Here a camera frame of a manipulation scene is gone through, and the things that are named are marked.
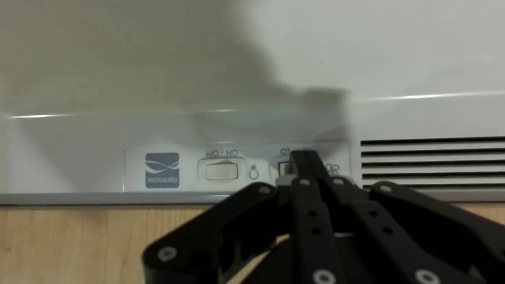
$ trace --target dishwasher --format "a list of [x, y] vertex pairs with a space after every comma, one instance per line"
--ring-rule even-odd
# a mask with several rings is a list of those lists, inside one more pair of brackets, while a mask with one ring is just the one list
[[2, 2], [0, 203], [215, 203], [292, 149], [505, 200], [504, 1]]

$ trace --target blue logo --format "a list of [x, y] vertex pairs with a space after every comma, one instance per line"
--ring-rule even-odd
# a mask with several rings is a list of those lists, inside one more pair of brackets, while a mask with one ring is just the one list
[[179, 152], [146, 154], [147, 187], [179, 187]]

